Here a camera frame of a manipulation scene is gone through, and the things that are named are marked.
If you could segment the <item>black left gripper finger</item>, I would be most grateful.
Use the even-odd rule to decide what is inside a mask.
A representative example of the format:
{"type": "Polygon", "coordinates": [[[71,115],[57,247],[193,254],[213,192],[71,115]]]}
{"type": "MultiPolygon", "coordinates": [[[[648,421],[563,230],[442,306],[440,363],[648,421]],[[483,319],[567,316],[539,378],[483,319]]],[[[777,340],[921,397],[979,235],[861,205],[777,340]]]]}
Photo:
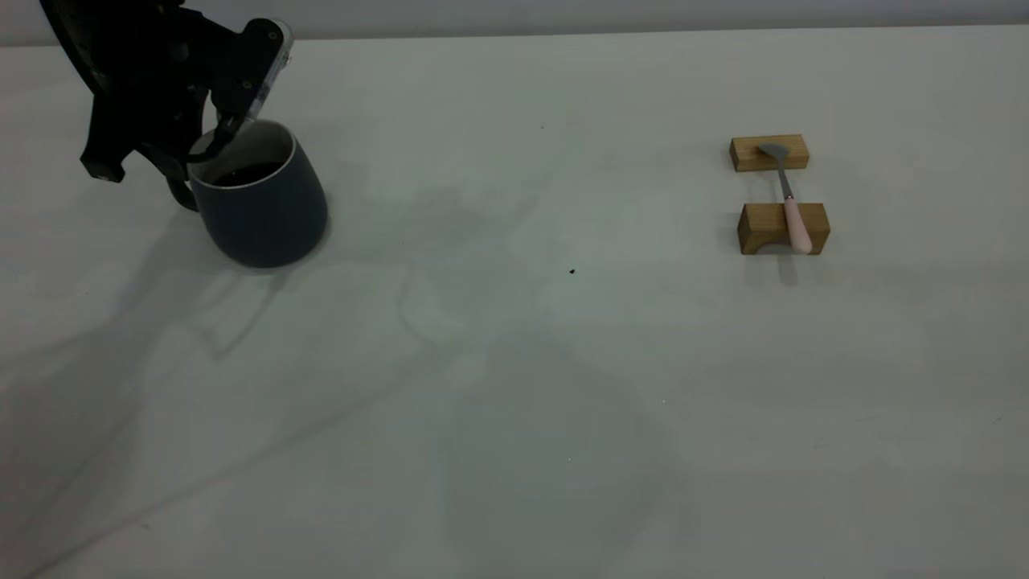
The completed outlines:
{"type": "Polygon", "coordinates": [[[105,96],[92,99],[88,138],[80,161],[93,179],[120,183],[125,158],[144,155],[169,181],[185,181],[190,150],[190,115],[137,113],[105,96]]]}
{"type": "Polygon", "coordinates": [[[251,19],[241,33],[201,58],[202,86],[210,92],[217,126],[191,162],[213,160],[257,120],[273,84],[293,50],[293,29],[279,19],[251,19]]]}

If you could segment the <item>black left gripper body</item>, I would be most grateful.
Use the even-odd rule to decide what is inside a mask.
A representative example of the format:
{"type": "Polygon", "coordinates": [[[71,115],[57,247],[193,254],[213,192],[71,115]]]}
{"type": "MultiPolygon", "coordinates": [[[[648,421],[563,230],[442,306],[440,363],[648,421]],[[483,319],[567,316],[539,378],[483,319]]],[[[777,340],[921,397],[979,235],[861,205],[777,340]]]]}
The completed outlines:
{"type": "Polygon", "coordinates": [[[91,91],[137,113],[190,115],[201,135],[201,58],[236,31],[180,1],[43,1],[56,40],[91,91]]]}

